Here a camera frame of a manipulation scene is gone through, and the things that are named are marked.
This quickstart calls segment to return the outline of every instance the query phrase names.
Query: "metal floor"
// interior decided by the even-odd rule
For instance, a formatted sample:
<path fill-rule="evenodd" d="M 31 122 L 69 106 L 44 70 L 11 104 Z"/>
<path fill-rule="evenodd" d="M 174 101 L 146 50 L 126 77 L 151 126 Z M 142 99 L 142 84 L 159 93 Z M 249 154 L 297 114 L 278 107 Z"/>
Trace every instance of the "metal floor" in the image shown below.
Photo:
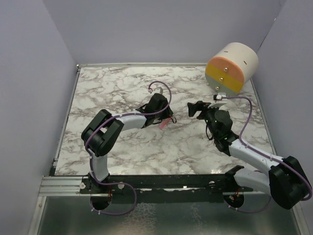
<path fill-rule="evenodd" d="M 246 196 L 247 210 L 262 207 L 264 194 Z M 110 205 L 123 211 L 130 205 Z M 89 197 L 47 197 L 40 235 L 299 235 L 294 214 L 274 202 L 262 213 L 233 211 L 224 203 L 138 204 L 125 216 L 90 211 Z"/>

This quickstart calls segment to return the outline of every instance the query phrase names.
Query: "metal frame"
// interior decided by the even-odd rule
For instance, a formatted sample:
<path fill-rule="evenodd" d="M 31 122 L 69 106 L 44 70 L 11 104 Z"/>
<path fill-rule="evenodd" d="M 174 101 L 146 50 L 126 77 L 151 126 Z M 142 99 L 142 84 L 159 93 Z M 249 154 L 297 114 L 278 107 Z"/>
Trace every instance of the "metal frame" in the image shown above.
<path fill-rule="evenodd" d="M 30 224 L 30 229 L 28 231 L 28 235 L 35 235 L 38 233 L 41 218 L 42 218 L 43 213 L 44 213 L 45 200 L 46 200 L 46 197 L 42 197 L 42 196 L 39 196 L 37 199 L 35 212 L 34 212 L 31 224 Z"/>
<path fill-rule="evenodd" d="M 72 103 L 73 103 L 73 100 L 74 100 L 74 95 L 75 95 L 76 86 L 77 86 L 77 83 L 78 83 L 79 74 L 80 74 L 80 68 L 79 68 L 79 65 L 77 65 L 77 73 L 76 73 L 76 77 L 75 77 L 73 90 L 72 90 L 72 93 L 71 93 L 71 96 L 70 96 L 70 103 L 69 103 L 69 105 L 67 107 L 65 120 L 64 120 L 64 123 L 63 123 L 63 126 L 62 126 L 62 130 L 61 130 L 60 140 L 59 140 L 58 147 L 57 147 L 57 150 L 56 150 L 55 155 L 54 155 L 54 160 L 55 161 L 58 161 L 58 158 L 59 158 L 59 154 L 60 154 L 60 150 L 61 150 L 61 146 L 62 146 L 62 142 L 63 142 L 63 137 L 64 137 L 64 132 L 65 132 L 65 129 L 66 129 L 66 126 L 67 126 L 68 115 L 70 113 L 70 109 L 72 107 Z"/>
<path fill-rule="evenodd" d="M 94 68 L 100 68 L 100 67 L 107 67 L 107 68 L 111 68 L 111 67 L 162 67 L 162 66 L 168 66 L 168 67 L 178 67 L 178 66 L 185 66 L 185 67 L 193 67 L 193 66 L 206 66 L 206 63 L 109 63 L 109 64 L 81 64 L 81 65 L 77 65 L 77 74 L 76 74 L 76 78 L 75 78 L 75 83 L 74 83 L 74 87 L 72 90 L 72 94 L 71 94 L 71 100 L 67 109 L 67 114 L 66 114 L 66 118 L 62 127 L 62 131 L 61 131 L 61 136 L 60 136 L 60 140 L 58 143 L 58 147 L 56 150 L 56 154 L 55 154 L 55 158 L 54 158 L 54 165 L 56 166 L 56 162 L 58 160 L 59 157 L 59 153 L 60 153 L 60 149 L 61 149 L 61 145 L 62 145 L 62 141 L 63 141 L 63 137 L 64 137 L 64 132 L 66 129 L 66 125 L 67 125 L 67 120 L 68 120 L 68 115 L 70 113 L 70 109 L 72 106 L 72 102 L 74 99 L 74 94 L 75 94 L 75 90 L 76 90 L 76 86 L 77 86 L 77 82 L 78 82 L 78 78 L 79 78 L 79 74 L 80 74 L 80 68 L 90 68 L 90 67 L 94 67 Z M 254 93 L 256 95 L 256 99 L 261 111 L 261 115 L 262 118 L 264 120 L 264 124 L 265 124 L 265 128 L 268 134 L 268 139 L 270 142 L 270 145 L 272 147 L 273 153 L 276 154 L 276 150 L 275 147 L 273 145 L 273 141 L 271 139 L 269 130 L 268 130 L 268 125 L 267 125 L 267 117 L 265 115 L 264 112 L 264 108 L 262 106 L 262 103 L 260 102 L 260 98 L 258 96 L 258 93 L 255 89 L 255 85 L 253 83 L 253 79 L 251 79 L 251 83 L 252 83 L 252 87 L 254 90 Z M 44 207 L 45 207 L 45 202 L 46 202 L 46 197 L 47 196 L 84 196 L 84 194 L 80 194 L 79 193 L 79 185 L 82 181 L 82 176 L 65 176 L 65 177 L 43 177 L 42 179 L 42 184 L 40 187 L 40 191 L 39 191 L 39 195 L 38 195 L 38 199 L 37 199 L 37 203 L 36 203 L 36 207 L 35 207 L 35 212 L 31 221 L 31 226 L 30 226 L 30 230 L 28 235 L 35 235 L 38 233 L 38 229 L 40 226 L 40 222 L 41 222 L 41 218 L 43 216 L 43 212 L 44 212 Z M 92 196 L 107 196 L 107 194 L 92 194 Z M 300 233 L 302 235 L 310 235 L 310 231 L 306 222 L 306 219 L 304 217 L 304 214 L 302 212 L 302 208 L 300 203 L 298 203 L 297 205 L 295 205 L 293 207 L 293 213 L 295 215 L 295 219 L 296 222 L 298 224 Z"/>

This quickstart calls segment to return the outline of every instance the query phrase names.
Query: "yellow stripe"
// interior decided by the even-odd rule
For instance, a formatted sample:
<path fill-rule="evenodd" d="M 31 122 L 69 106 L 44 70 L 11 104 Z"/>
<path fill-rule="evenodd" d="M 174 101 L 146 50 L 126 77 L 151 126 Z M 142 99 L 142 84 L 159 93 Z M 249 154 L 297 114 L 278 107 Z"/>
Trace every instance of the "yellow stripe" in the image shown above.
<path fill-rule="evenodd" d="M 227 73 L 219 70 L 217 67 L 211 64 L 207 64 L 205 73 L 209 75 L 210 77 L 212 77 L 214 80 L 221 83 L 223 86 L 228 87 L 229 89 L 231 89 L 232 91 L 236 93 L 238 93 L 241 90 L 241 88 L 244 86 L 243 83 L 236 80 L 232 76 L 229 76 Z"/>

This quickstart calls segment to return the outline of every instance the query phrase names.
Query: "gray marble veining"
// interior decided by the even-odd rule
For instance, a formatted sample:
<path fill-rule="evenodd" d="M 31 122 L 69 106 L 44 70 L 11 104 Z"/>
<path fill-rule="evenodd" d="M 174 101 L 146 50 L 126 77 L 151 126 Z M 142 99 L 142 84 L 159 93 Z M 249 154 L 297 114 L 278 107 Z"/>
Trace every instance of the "gray marble veining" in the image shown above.
<path fill-rule="evenodd" d="M 82 68 L 60 150 L 56 175 L 85 175 L 89 156 L 80 135 L 101 110 L 132 111 L 150 100 L 148 85 L 160 80 L 169 85 L 170 105 L 177 123 L 163 130 L 157 125 L 122 132 L 108 155 L 111 174 L 205 174 L 224 173 L 235 165 L 254 169 L 241 160 L 219 152 L 205 135 L 205 123 L 188 117 L 187 102 L 212 102 L 215 92 L 206 84 L 205 67 Z M 264 122 L 250 82 L 241 94 L 253 101 L 252 119 L 243 134 L 250 144 L 271 152 Z M 230 100 L 223 107 L 239 133 L 249 111 L 246 100 Z"/>

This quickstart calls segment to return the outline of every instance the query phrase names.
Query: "cable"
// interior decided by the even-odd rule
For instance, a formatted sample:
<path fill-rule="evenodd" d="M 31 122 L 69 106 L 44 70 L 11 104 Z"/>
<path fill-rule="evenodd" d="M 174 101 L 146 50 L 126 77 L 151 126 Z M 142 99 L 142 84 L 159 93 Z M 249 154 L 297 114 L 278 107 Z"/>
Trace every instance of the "cable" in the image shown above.
<path fill-rule="evenodd" d="M 231 205 L 229 205 L 225 200 L 224 202 L 228 205 L 229 208 L 231 208 L 232 210 L 234 211 L 237 211 L 237 212 L 242 212 L 242 213 L 248 213 L 248 214 L 254 214 L 254 213 L 260 213 L 260 212 L 263 212 L 265 211 L 267 208 L 269 208 L 270 206 L 270 203 L 272 202 L 272 197 L 269 198 L 269 201 L 268 203 L 261 209 L 258 209 L 256 211 L 246 211 L 246 210 L 241 210 L 241 209 L 238 209 L 238 208 L 235 208 L 235 207 L 232 207 Z"/>
<path fill-rule="evenodd" d="M 150 83 L 149 87 L 148 87 L 148 90 L 152 90 L 151 88 L 151 85 L 154 84 L 154 83 L 161 83 L 163 84 L 167 90 L 169 91 L 169 94 L 170 94 L 170 99 L 168 101 L 168 104 L 163 108 L 161 109 L 160 111 L 157 111 L 157 112 L 154 112 L 154 113 L 150 113 L 150 114 L 139 114 L 139 113 L 136 113 L 136 115 L 139 115 L 139 116 L 152 116 L 152 115 L 157 115 L 157 114 L 160 114 L 162 113 L 163 111 L 165 111 L 169 106 L 170 106 L 170 103 L 172 101 L 172 92 L 171 92 L 171 89 L 169 88 L 169 86 L 167 86 L 164 82 L 161 82 L 161 81 L 154 81 L 152 83 Z M 86 141 L 86 144 L 85 144 L 85 150 L 89 153 L 89 155 L 91 156 L 90 158 L 90 161 L 89 161 L 89 165 L 90 165 L 90 171 L 91 171 L 91 174 L 94 178 L 94 180 L 100 184 L 100 185 L 104 185 L 104 186 L 111 186 L 111 185 L 126 185 L 128 187 L 130 187 L 133 192 L 134 192 L 134 203 L 133 205 L 131 206 L 131 208 L 129 208 L 127 211 L 125 212 L 120 212 L 120 213 L 112 213 L 112 212 L 104 212 L 104 211 L 101 211 L 101 210 L 96 210 L 94 207 L 93 207 L 93 204 L 92 204 L 92 201 L 90 201 L 90 204 L 91 204 L 91 207 L 92 207 L 92 211 L 96 211 L 98 212 L 99 214 L 108 214 L 108 215 L 124 215 L 124 214 L 128 214 L 129 212 L 131 212 L 135 206 L 136 206 L 136 203 L 137 203 L 137 193 L 136 193 L 136 190 L 134 189 L 133 186 L 131 186 L 130 184 L 127 184 L 127 183 L 123 183 L 123 182 L 120 182 L 120 183 L 102 183 L 101 181 L 99 181 L 93 171 L 93 166 L 92 166 L 92 152 L 89 151 L 88 149 L 88 144 L 90 143 L 91 139 L 95 136 L 95 134 L 97 134 L 97 132 L 103 128 L 107 123 L 109 123 L 110 121 L 112 121 L 113 119 L 115 118 L 121 118 L 121 117 L 125 117 L 125 116 L 132 116 L 132 115 L 135 115 L 134 113 L 126 113 L 126 114 L 121 114 L 121 115 L 115 115 L 115 116 L 112 116 L 111 118 L 109 118 L 108 120 L 106 120 L 104 123 L 102 123 L 91 135 L 90 137 L 88 138 L 88 140 Z"/>
<path fill-rule="evenodd" d="M 246 126 L 248 125 L 248 123 L 249 123 L 249 121 L 250 121 L 250 118 L 251 118 L 251 115 L 252 115 L 252 101 L 251 101 L 251 99 L 248 98 L 248 97 L 246 97 L 246 96 L 222 97 L 222 99 L 246 99 L 247 101 L 249 101 L 249 104 L 250 104 L 250 112 L 249 112 L 248 119 L 246 120 L 246 122 L 245 122 L 245 124 L 244 124 L 244 127 L 242 128 L 242 130 L 241 130 L 241 132 L 240 132 L 240 134 L 239 134 L 239 140 L 240 140 L 240 142 L 241 142 L 244 146 L 246 146 L 247 148 L 251 149 L 252 151 L 254 151 L 254 152 L 260 154 L 261 156 L 263 156 L 263 157 L 265 157 L 265 158 L 267 158 L 267 159 L 270 159 L 270 160 L 273 160 L 273 161 L 275 161 L 275 162 L 277 162 L 277 163 L 280 163 L 280 164 L 282 164 L 284 167 L 286 167 L 286 168 L 288 168 L 290 171 L 292 171 L 296 176 L 298 176 L 298 177 L 306 184 L 306 186 L 307 186 L 308 189 L 309 189 L 309 195 L 308 195 L 306 198 L 303 198 L 302 201 L 307 201 L 307 200 L 311 199 L 311 198 L 312 198 L 312 194 L 313 194 L 311 185 L 310 185 L 309 182 L 308 182 L 302 175 L 300 175 L 295 169 L 293 169 L 292 167 L 290 167 L 289 165 L 287 165 L 286 163 L 284 163 L 284 162 L 281 161 L 281 160 L 278 160 L 278 159 L 276 159 L 276 158 L 272 158 L 272 157 L 268 156 L 267 154 L 264 154 L 264 153 L 260 152 L 259 150 L 253 148 L 252 146 L 250 146 L 249 144 L 247 144 L 247 143 L 245 143 L 245 142 L 243 141 L 243 139 L 242 139 L 242 134 L 243 134 L 243 132 L 244 132 Z"/>

